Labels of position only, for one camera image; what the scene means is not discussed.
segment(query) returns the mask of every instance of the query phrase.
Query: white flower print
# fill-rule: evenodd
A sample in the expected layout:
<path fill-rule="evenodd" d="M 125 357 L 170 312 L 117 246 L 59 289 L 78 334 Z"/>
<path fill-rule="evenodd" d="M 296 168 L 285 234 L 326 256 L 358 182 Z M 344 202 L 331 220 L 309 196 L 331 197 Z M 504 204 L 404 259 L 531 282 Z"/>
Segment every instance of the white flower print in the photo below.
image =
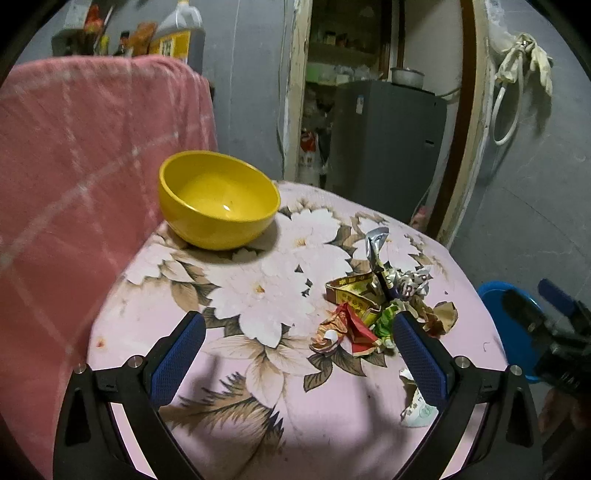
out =
<path fill-rule="evenodd" d="M 270 229 L 251 243 L 254 248 L 270 251 L 263 260 L 263 270 L 270 274 L 286 274 L 301 270 L 316 293 L 322 294 L 324 284 L 351 272 L 349 254 L 328 243 L 335 239 L 340 222 L 327 209 L 291 214 L 291 219 L 278 213 L 275 229 Z"/>
<path fill-rule="evenodd" d="M 160 277 L 191 283 L 193 279 L 179 262 L 191 265 L 200 263 L 180 249 L 186 245 L 175 234 L 167 231 L 166 223 L 161 224 L 157 233 L 148 238 L 142 250 L 131 261 L 124 272 L 124 278 L 135 285 L 141 285 L 146 278 Z"/>
<path fill-rule="evenodd" d="M 404 232 L 400 227 L 389 222 L 384 224 L 361 216 L 358 218 L 359 229 L 364 234 L 379 226 L 385 225 L 389 228 L 390 233 L 386 239 L 386 243 L 384 243 L 384 246 L 379 251 L 379 257 L 383 263 L 389 261 L 392 267 L 399 268 L 404 272 L 415 270 L 415 267 L 420 266 L 415 259 L 409 257 L 409 254 L 417 254 L 418 251 L 411 245 L 410 240 L 404 236 Z M 356 248 L 355 252 L 353 252 L 353 258 L 355 260 L 367 260 L 365 238 L 356 241 L 353 246 Z"/>
<path fill-rule="evenodd" d="M 308 361 L 309 339 L 286 333 L 276 348 L 263 345 L 246 335 L 233 335 L 207 343 L 202 351 L 230 359 L 252 359 L 246 369 L 246 388 L 264 406 L 273 408 L 285 382 L 285 375 L 315 374 Z"/>
<path fill-rule="evenodd" d="M 306 277 L 300 273 L 267 274 L 256 252 L 241 249 L 231 261 L 204 267 L 207 279 L 221 287 L 209 294 L 217 318 L 240 315 L 240 329 L 270 348 L 281 340 L 281 324 L 295 326 L 313 306 L 302 296 Z"/>

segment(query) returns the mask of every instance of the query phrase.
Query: table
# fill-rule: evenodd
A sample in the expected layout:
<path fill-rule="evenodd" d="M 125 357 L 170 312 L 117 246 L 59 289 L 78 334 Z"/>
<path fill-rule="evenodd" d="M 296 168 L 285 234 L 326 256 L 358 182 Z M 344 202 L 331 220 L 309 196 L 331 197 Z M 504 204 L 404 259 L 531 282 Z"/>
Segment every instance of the table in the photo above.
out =
<path fill-rule="evenodd" d="M 442 337 L 452 356 L 504 369 L 493 321 L 445 248 L 397 220 L 320 189 L 278 183 L 281 210 L 257 240 L 234 252 L 187 245 L 161 225 L 113 286 L 90 338 L 93 369 L 145 355 L 188 310 L 203 313 L 202 350 L 161 415 L 207 479 L 391 479 L 427 428 L 400 423 L 405 391 L 398 356 L 308 361 L 310 336 L 334 309 L 325 282 L 364 273 L 365 234 L 389 227 L 381 258 L 402 270 L 431 266 L 425 299 L 453 301 L 459 318 Z M 150 472 L 121 411 L 136 467 Z M 477 407 L 446 474 L 476 434 Z"/>

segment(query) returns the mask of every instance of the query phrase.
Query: blue gripper pad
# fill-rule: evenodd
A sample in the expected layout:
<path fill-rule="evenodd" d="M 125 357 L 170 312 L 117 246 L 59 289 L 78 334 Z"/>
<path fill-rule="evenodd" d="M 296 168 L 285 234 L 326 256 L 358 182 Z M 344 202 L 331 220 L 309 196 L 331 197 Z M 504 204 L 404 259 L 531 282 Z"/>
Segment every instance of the blue gripper pad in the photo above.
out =
<path fill-rule="evenodd" d="M 392 335 L 425 401 L 433 407 L 445 406 L 446 376 L 404 314 L 398 313 L 394 317 Z"/>
<path fill-rule="evenodd" d="M 158 408 L 172 402 L 179 385 L 203 345 L 205 333 L 205 320 L 200 313 L 195 312 L 193 319 L 172 344 L 152 374 L 150 401 L 154 407 Z"/>
<path fill-rule="evenodd" d="M 538 283 L 538 292 L 565 317 L 573 316 L 576 313 L 577 306 L 573 298 L 547 278 L 542 278 Z"/>

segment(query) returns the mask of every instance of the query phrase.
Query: pink towel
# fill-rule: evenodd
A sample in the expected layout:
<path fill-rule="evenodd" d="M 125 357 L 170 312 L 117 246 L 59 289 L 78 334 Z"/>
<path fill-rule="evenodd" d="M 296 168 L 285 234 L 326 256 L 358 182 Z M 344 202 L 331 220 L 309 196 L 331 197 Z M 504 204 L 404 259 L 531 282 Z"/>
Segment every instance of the pink towel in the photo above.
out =
<path fill-rule="evenodd" d="M 0 89 L 0 411 L 46 478 L 73 365 L 161 221 L 158 168 L 216 150 L 207 80 L 160 56 L 16 67 Z"/>

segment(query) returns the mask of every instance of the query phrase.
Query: refrigerator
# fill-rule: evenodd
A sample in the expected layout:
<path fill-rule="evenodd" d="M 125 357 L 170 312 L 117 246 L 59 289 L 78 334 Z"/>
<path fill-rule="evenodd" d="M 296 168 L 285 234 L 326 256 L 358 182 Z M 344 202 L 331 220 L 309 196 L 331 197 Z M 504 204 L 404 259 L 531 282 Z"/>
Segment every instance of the refrigerator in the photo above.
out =
<path fill-rule="evenodd" d="M 367 80 L 336 89 L 327 190 L 408 223 L 433 180 L 446 101 Z"/>

